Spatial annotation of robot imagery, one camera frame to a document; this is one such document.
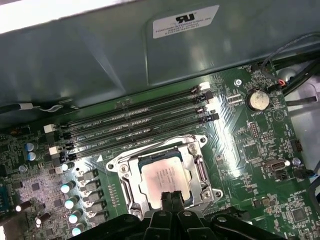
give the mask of label sticker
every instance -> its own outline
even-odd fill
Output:
[[[214,19],[219,5],[205,7],[174,16],[168,16],[153,22],[153,38],[158,39],[168,35],[208,26]]]

